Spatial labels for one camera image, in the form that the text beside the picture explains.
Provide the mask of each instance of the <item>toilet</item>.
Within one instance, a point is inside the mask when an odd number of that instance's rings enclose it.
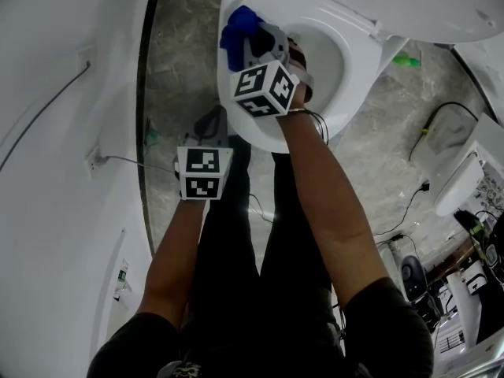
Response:
[[[474,42],[504,31],[504,0],[222,0],[219,34],[242,5],[303,49],[314,78],[306,107],[325,119],[329,138],[348,124],[409,39]],[[258,148],[287,153],[275,119],[249,117],[231,101],[226,55],[218,50],[217,86],[232,129]]]

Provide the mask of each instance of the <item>marble floor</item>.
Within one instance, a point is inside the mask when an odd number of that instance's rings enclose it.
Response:
[[[219,4],[220,0],[158,1],[146,74],[145,115],[153,128],[147,164],[170,167],[181,134],[217,101]],[[412,57],[421,54],[422,66],[390,64],[357,115],[330,142],[374,232],[394,227],[424,182],[408,156],[431,111],[446,101],[461,102],[476,115],[484,110],[484,101],[449,51],[417,42],[409,42],[405,51]],[[249,170],[251,191],[265,216],[271,217],[271,155],[253,150]],[[168,173],[147,169],[146,195],[148,227],[157,247],[178,202],[178,183]],[[427,195],[419,193],[397,230],[413,239],[427,268],[466,237],[453,217],[437,217],[431,207]],[[250,226],[260,267],[271,225],[251,209]],[[390,236],[378,236],[376,241]],[[392,249],[398,258],[414,252],[408,239],[394,243]]]

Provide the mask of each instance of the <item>fiducial marker cube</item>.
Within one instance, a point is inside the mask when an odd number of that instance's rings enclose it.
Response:
[[[177,154],[175,166],[180,175],[182,199],[220,199],[231,167],[233,149],[180,146]]]
[[[231,75],[231,100],[252,117],[286,115],[299,78],[280,61],[256,65]]]

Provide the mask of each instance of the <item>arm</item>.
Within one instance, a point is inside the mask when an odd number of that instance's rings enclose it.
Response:
[[[137,313],[156,313],[180,328],[195,271],[204,201],[180,201],[149,267]]]
[[[309,115],[288,115],[279,124],[291,152],[299,201],[344,308],[363,288],[388,276],[387,270],[350,181]]]

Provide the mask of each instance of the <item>black pants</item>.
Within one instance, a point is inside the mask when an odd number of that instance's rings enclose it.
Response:
[[[259,276],[248,218],[250,144],[234,149],[222,199],[211,203],[191,293],[197,341],[204,347],[248,341],[258,330],[288,335],[333,322],[331,281],[299,203],[290,155],[273,154],[275,217]]]

